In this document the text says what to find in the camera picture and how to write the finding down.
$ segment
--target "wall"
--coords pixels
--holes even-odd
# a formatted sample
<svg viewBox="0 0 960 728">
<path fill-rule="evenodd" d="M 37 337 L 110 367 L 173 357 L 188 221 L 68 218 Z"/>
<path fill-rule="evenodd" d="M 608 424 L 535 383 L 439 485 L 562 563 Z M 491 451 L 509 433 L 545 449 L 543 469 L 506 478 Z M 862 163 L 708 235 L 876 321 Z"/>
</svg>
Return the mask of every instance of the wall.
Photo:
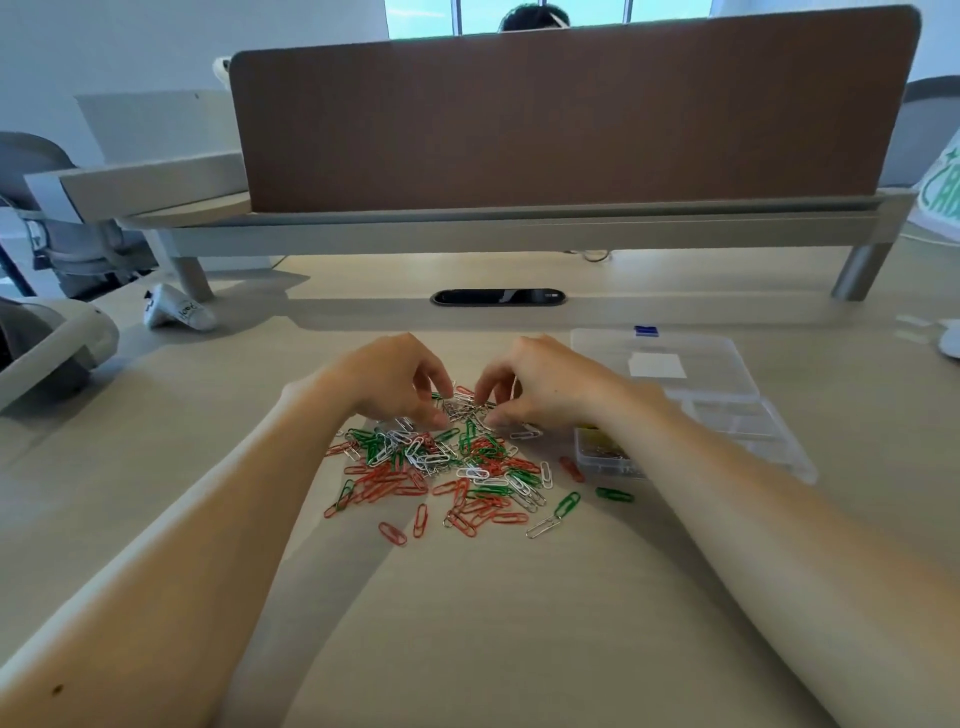
<svg viewBox="0 0 960 728">
<path fill-rule="evenodd" d="M 789 12 L 852 8 L 869 5 L 909 4 L 920 9 L 924 25 L 910 80 L 930 76 L 960 74 L 960 51 L 956 29 L 960 27 L 958 0 L 717 0 L 722 5 L 715 14 L 751 12 Z"/>
<path fill-rule="evenodd" d="M 98 164 L 75 94 L 221 88 L 217 56 L 387 37 L 383 0 L 2 0 L 0 129 Z"/>
</svg>

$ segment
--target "brown partition panel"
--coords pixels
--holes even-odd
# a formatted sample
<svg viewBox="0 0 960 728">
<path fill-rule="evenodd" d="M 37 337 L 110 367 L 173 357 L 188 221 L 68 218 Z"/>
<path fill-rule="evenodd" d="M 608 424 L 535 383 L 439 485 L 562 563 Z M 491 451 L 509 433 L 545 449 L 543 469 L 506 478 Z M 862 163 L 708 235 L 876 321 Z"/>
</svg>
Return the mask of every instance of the brown partition panel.
<svg viewBox="0 0 960 728">
<path fill-rule="evenodd" d="M 872 194 L 909 6 L 250 51 L 253 209 Z"/>
</svg>

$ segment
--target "plastic box compartment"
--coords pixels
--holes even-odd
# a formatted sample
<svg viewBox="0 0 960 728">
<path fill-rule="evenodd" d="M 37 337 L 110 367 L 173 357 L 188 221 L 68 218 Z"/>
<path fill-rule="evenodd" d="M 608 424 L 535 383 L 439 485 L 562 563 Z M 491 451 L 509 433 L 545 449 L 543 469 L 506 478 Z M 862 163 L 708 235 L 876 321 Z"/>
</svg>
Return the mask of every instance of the plastic box compartment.
<svg viewBox="0 0 960 728">
<path fill-rule="evenodd" d="M 730 339 L 704 334 L 637 336 L 628 328 L 576 328 L 570 339 L 574 351 L 620 375 L 653 379 L 697 422 L 805 483 L 817 481 L 817 469 L 777 408 L 760 395 Z M 644 476 L 632 460 L 618 456 L 615 444 L 597 429 L 578 427 L 575 443 L 577 463 L 586 471 Z"/>
</svg>

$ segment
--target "forearm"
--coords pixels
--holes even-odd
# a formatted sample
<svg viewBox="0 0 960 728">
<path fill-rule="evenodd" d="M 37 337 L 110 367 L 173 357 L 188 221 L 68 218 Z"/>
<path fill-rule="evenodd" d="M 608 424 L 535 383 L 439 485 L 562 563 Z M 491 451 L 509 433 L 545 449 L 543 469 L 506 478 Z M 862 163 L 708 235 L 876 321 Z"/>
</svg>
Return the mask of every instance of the forearm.
<svg viewBox="0 0 960 728">
<path fill-rule="evenodd" d="M 814 489 L 611 385 L 594 421 L 642 464 L 756 627 L 844 726 L 960 715 L 960 593 Z"/>
<path fill-rule="evenodd" d="M 0 724 L 190 726 L 210 717 L 326 447 L 350 414 L 340 388 L 322 377 L 310 386 L 320 388 L 324 412 L 288 388 L 251 435 L 0 669 Z M 52 699 L 56 685 L 64 699 Z"/>
</svg>

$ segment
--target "sky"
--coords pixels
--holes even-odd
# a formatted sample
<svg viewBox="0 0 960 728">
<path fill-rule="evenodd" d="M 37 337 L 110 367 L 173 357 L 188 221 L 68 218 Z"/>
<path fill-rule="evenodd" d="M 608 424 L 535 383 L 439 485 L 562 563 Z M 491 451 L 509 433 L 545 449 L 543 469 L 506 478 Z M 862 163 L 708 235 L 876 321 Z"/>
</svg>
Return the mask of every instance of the sky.
<svg viewBox="0 0 960 728">
<path fill-rule="evenodd" d="M 634 0 L 634 22 L 705 17 L 711 0 Z M 450 0 L 386 0 L 390 38 L 449 36 Z M 464 33 L 495 33 L 518 0 L 461 0 Z M 571 25 L 603 25 L 623 20 L 623 0 L 558 0 Z"/>
</svg>

